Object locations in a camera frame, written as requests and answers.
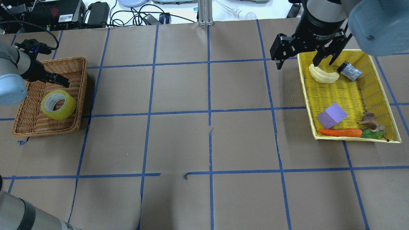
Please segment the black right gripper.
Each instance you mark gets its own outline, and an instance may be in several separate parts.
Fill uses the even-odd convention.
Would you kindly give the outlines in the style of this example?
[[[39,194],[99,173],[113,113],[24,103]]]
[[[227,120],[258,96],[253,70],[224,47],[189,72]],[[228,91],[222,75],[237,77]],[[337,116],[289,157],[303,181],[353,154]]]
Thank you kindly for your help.
[[[345,14],[340,17],[330,16],[329,19],[316,18],[311,13],[303,13],[292,36],[278,34],[270,48],[271,59],[276,62],[280,70],[284,61],[298,53],[315,51],[313,65],[317,67],[324,58],[332,55],[329,64],[333,64],[339,57],[347,43],[352,38],[346,36],[341,28],[346,20]]]

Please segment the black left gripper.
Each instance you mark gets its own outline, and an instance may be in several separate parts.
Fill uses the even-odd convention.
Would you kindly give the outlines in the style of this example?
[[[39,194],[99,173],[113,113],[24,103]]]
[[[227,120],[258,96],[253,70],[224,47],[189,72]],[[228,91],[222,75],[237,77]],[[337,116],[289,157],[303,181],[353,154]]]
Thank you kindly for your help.
[[[37,60],[38,54],[51,54],[50,46],[34,38],[26,39],[22,43],[15,42],[14,45],[16,49],[20,51],[18,64],[22,64],[25,57],[28,58],[28,64],[23,65],[23,67],[27,67],[27,69],[21,74],[24,80],[27,82],[48,82],[58,84],[65,88],[70,87],[69,79],[60,74],[46,71],[44,65]]]

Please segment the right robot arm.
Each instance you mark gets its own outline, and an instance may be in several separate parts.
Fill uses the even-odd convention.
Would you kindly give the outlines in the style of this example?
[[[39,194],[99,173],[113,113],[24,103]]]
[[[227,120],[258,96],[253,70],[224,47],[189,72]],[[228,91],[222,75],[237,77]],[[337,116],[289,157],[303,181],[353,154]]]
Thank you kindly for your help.
[[[354,37],[361,51],[389,56],[409,46],[407,0],[293,0],[304,9],[295,33],[278,34],[270,48],[271,59],[281,69],[285,60],[315,51],[314,66],[339,57]]]

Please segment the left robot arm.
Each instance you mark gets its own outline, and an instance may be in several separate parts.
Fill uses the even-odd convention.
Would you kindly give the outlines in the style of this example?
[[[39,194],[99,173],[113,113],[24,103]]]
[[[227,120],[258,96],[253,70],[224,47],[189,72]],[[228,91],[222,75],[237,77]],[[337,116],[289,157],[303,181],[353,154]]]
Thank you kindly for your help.
[[[37,51],[1,41],[1,106],[22,102],[27,96],[25,82],[50,82],[69,87],[62,75],[45,70],[37,61]],[[34,207],[30,202],[1,191],[0,227],[2,230],[75,230],[76,227]]]

